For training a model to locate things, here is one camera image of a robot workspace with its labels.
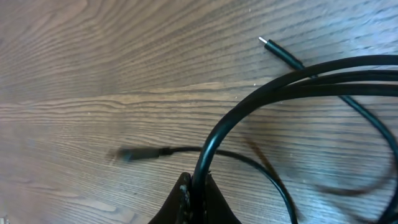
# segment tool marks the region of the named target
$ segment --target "wooden surface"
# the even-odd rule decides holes
[[[110,166],[110,149],[201,146],[228,110],[290,71],[260,35],[313,65],[396,54],[397,25],[394,0],[3,0],[5,212],[12,224],[147,223],[198,154]],[[398,131],[397,99],[356,99]],[[300,223],[375,219],[395,184],[384,140],[337,98],[266,106],[221,148],[260,161],[258,148],[292,194]],[[258,171],[217,156],[211,170],[242,223],[289,222]],[[325,193],[331,188],[366,194]]]

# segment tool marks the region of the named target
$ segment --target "cable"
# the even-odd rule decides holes
[[[282,77],[265,84],[256,91],[252,92],[235,108],[228,112],[219,123],[213,128],[208,136],[203,150],[200,154],[197,166],[193,174],[192,181],[192,199],[199,200],[203,193],[204,181],[211,160],[221,141],[229,131],[241,119],[253,112],[260,106],[273,103],[280,100],[289,100],[294,98],[304,98],[310,96],[339,96],[339,95],[377,95],[377,96],[397,96],[398,87],[394,85],[375,85],[375,84],[336,84],[320,86],[293,86],[287,85],[297,82],[303,78],[318,75],[320,73],[330,72],[342,68],[351,68],[368,65],[398,65],[398,56],[395,55],[370,55],[361,57],[344,58],[331,62],[321,63],[307,67],[303,70],[288,73]],[[358,82],[359,78],[351,78],[346,82]],[[393,149],[395,160],[398,161],[398,150]]]
[[[363,81],[383,81],[383,82],[393,82],[396,79],[396,71],[394,70],[362,70],[362,71],[354,71],[354,72],[341,72],[331,75],[325,75],[318,77],[317,79],[311,78],[307,80],[303,80],[301,82],[290,84],[289,86],[297,86],[300,84],[301,86],[305,85],[323,85],[323,84],[335,84],[345,82],[345,80],[349,80],[351,77],[361,77]]]
[[[259,40],[264,42],[264,48],[266,48],[267,50],[272,52],[275,56],[282,59],[290,67],[292,67],[296,70],[302,70],[305,68],[303,63],[299,59],[295,58],[291,53],[289,53],[288,51],[283,49],[281,46],[279,46],[274,41],[272,41],[272,40],[265,41],[261,37],[259,38]],[[366,75],[380,75],[381,73],[383,73],[383,74],[389,73],[392,75],[391,80],[387,78],[383,81],[392,81],[394,79],[394,71],[391,71],[391,70],[381,70],[381,71],[368,70],[367,72],[369,74],[366,74]],[[326,83],[330,84],[332,82],[336,83],[336,82],[341,81],[341,79],[343,79],[344,77],[348,77],[350,75],[357,75],[357,74],[360,74],[360,73],[359,72],[348,72],[348,73],[340,74],[340,75],[332,75],[332,76],[329,76],[328,79],[323,78],[322,80],[323,80],[323,84],[326,84]],[[311,78],[312,78],[312,80],[314,78],[319,79],[317,76],[311,76]],[[372,126],[375,127],[380,132],[380,134],[384,137],[384,139],[386,139],[388,145],[390,146],[390,148],[393,151],[398,151],[398,144],[396,142],[394,135],[391,133],[391,131],[388,129],[388,127],[377,118],[377,116],[372,114],[369,110],[367,110],[364,106],[362,106],[360,103],[358,103],[356,100],[354,100],[350,96],[339,96],[339,98],[341,100],[343,100],[347,105],[352,107],[355,111],[357,111],[363,118],[368,120],[372,124]],[[381,215],[380,219],[383,220],[383,219],[387,218],[388,216],[394,214],[394,210],[397,205],[398,205],[398,183],[397,183],[397,187],[396,187],[396,192],[395,192],[394,196],[392,197],[392,200],[390,201],[389,205],[387,206],[387,208]]]

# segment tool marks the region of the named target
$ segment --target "wood grain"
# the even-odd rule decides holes
[[[258,36],[305,65],[396,54],[384,1],[0,1],[0,190],[11,223],[147,223],[197,153],[109,165],[119,146],[201,146],[258,86],[289,72]],[[398,131],[398,100],[356,97]],[[375,219],[395,171],[384,140],[334,97],[255,111],[222,144],[274,166],[300,223]],[[256,170],[216,157],[213,177],[243,223],[288,223]],[[338,196],[328,188],[367,194]]]

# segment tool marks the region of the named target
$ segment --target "black object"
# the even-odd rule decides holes
[[[190,181],[191,175],[183,172],[162,208],[149,224],[241,224],[229,208],[211,174],[206,178],[205,199],[200,205],[201,211],[197,213],[198,217],[193,218],[194,213],[190,209]]]
[[[331,62],[326,62],[318,65],[313,65],[311,67],[304,68],[296,72],[286,74],[282,77],[276,78],[275,80],[265,84],[256,91],[252,92],[249,96],[243,99],[235,108],[228,112],[213,128],[209,136],[207,137],[197,166],[195,168],[190,187],[188,188],[188,193],[190,196],[189,207],[184,207],[185,204],[180,201],[179,205],[182,204],[184,211],[189,214],[189,216],[184,216],[183,219],[178,219],[178,214],[181,210],[178,210],[177,215],[174,215],[175,219],[170,218],[171,222],[163,222],[166,224],[174,224],[177,221],[187,222],[189,224],[202,224],[210,223],[209,217],[222,217],[230,218],[232,221],[219,221],[219,223],[232,223],[235,220],[234,215],[228,208],[228,205],[224,202],[224,198],[221,194],[216,193],[214,187],[208,190],[208,171],[210,168],[213,156],[217,154],[217,148],[221,144],[222,140],[229,133],[229,131],[244,117],[256,110],[257,108],[267,105],[269,103],[275,103],[282,100],[290,100],[296,98],[305,98],[311,96],[340,96],[340,95],[365,95],[365,96],[398,96],[398,86],[397,85],[385,85],[385,84],[341,84],[348,82],[362,82],[362,81],[393,81],[398,82],[398,71],[385,71],[385,70],[372,70],[370,71],[357,71],[357,72],[345,72],[337,73],[332,75],[325,75],[312,80],[302,80],[314,75],[318,75],[325,72],[330,72],[342,68],[358,67],[358,66],[368,66],[368,65],[398,65],[398,56],[396,55],[371,55],[362,57],[345,58],[341,60],[335,60]],[[392,141],[396,143],[395,137],[390,136]],[[398,167],[398,150],[397,148],[391,147]],[[134,154],[132,158],[140,157],[139,154]],[[175,188],[170,194],[170,198],[175,198],[173,195],[177,194]],[[398,203],[398,190],[394,193],[389,206],[386,208],[385,212],[379,218],[377,223],[391,223],[396,221],[396,216],[394,209]],[[218,215],[209,215],[210,208],[208,208],[209,200],[212,203],[219,201],[220,209],[213,212],[219,213]],[[174,203],[167,202],[166,207],[173,206]],[[162,210],[158,213],[159,217],[167,209]]]
[[[304,65],[299,59],[295,58],[291,53],[279,46],[273,40],[267,40],[267,42],[264,44],[264,48],[272,52],[275,56],[279,57],[290,67],[296,70],[304,69]]]
[[[162,149],[139,148],[131,150],[131,147],[122,146],[117,152],[110,152],[108,157],[114,160],[134,161],[140,159],[155,159],[159,156],[170,155],[169,148]]]

